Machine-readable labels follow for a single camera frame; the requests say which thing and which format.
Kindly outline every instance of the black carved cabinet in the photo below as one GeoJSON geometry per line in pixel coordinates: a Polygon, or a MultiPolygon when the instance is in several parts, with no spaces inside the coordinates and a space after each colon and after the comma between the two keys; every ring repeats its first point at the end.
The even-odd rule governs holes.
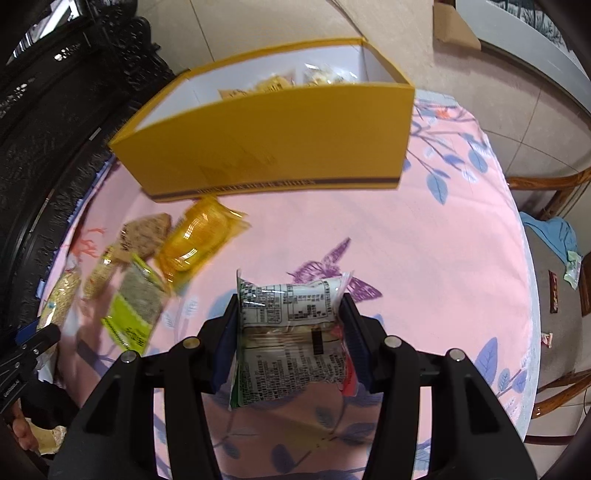
{"type": "MultiPolygon", "coordinates": [[[[20,1],[30,4],[26,11],[46,3],[20,1]]],[[[0,67],[1,333],[36,318],[39,282],[111,157],[108,141],[174,78],[151,43],[150,24],[135,17],[137,0],[77,4],[80,17],[0,67]]],[[[0,40],[29,28],[22,12],[15,15],[0,28],[24,30],[0,40]]]]}

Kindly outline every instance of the yellow snack package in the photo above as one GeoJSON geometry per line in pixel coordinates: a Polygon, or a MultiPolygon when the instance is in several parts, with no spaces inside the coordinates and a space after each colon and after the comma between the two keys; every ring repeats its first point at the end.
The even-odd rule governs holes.
{"type": "Polygon", "coordinates": [[[107,247],[92,272],[84,282],[82,298],[91,300],[102,293],[117,271],[117,263],[113,261],[113,246],[107,247]]]}
{"type": "Polygon", "coordinates": [[[215,197],[204,197],[189,208],[156,255],[169,286],[179,291],[225,243],[249,228],[244,216],[215,197]]]}
{"type": "Polygon", "coordinates": [[[50,323],[55,323],[60,328],[64,325],[81,278],[80,268],[77,265],[64,271],[41,311],[37,330],[46,327],[50,323]]]}
{"type": "Polygon", "coordinates": [[[123,282],[102,323],[120,347],[142,355],[167,299],[162,279],[132,254],[123,282]]]}

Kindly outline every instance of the plastic bag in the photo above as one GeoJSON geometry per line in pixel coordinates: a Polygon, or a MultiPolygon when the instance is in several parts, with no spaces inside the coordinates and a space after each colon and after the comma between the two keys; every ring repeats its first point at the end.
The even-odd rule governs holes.
{"type": "Polygon", "coordinates": [[[215,197],[193,204],[156,255],[168,284],[179,291],[225,243],[249,228],[244,215],[224,207],[215,197]]]}
{"type": "Polygon", "coordinates": [[[64,271],[53,287],[47,303],[41,311],[37,330],[46,327],[50,323],[54,323],[58,327],[64,325],[64,321],[80,285],[81,277],[78,265],[64,271]]]}
{"type": "Polygon", "coordinates": [[[82,298],[91,300],[96,298],[105,289],[117,271],[117,263],[113,261],[113,246],[107,247],[99,258],[94,269],[84,282],[82,298]]]}
{"type": "Polygon", "coordinates": [[[344,385],[351,362],[337,322],[350,275],[258,287],[238,277],[241,325],[231,407],[276,400],[309,382],[344,385]]]}
{"type": "Polygon", "coordinates": [[[570,286],[576,290],[577,286],[579,285],[579,275],[581,273],[581,263],[583,261],[583,257],[572,250],[567,251],[567,257],[569,262],[566,265],[564,279],[569,282],[570,286]]]}
{"type": "Polygon", "coordinates": [[[335,85],[338,83],[356,83],[359,79],[352,72],[329,66],[318,67],[306,63],[304,83],[306,85],[335,85]]]}
{"type": "Polygon", "coordinates": [[[252,93],[261,92],[277,92],[286,88],[291,88],[295,85],[295,72],[289,72],[284,75],[271,75],[269,78],[261,80],[252,89],[249,90],[218,90],[222,99],[247,96],[252,93]]]}
{"type": "Polygon", "coordinates": [[[126,223],[113,246],[113,259],[129,263],[132,253],[144,259],[149,257],[163,244],[170,223],[168,213],[148,215],[126,223]]]}
{"type": "Polygon", "coordinates": [[[132,254],[123,282],[102,323],[119,346],[142,355],[167,299],[162,279],[132,254]]]}

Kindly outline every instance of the cardboard box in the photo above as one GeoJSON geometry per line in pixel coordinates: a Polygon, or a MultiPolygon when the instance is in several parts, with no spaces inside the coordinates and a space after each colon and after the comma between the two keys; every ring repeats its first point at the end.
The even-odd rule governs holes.
{"type": "Polygon", "coordinates": [[[293,189],[396,188],[414,86],[361,38],[266,48],[180,75],[111,148],[156,201],[293,189]],[[306,64],[358,83],[304,85],[306,64]],[[222,100],[295,73],[296,87],[222,100]]]}

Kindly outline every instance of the green snack package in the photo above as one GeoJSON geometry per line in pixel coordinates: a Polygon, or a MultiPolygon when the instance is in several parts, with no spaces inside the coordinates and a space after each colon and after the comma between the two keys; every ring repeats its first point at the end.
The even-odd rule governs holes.
{"type": "Polygon", "coordinates": [[[120,347],[143,355],[167,298],[161,278],[134,254],[102,323],[120,347]]]}

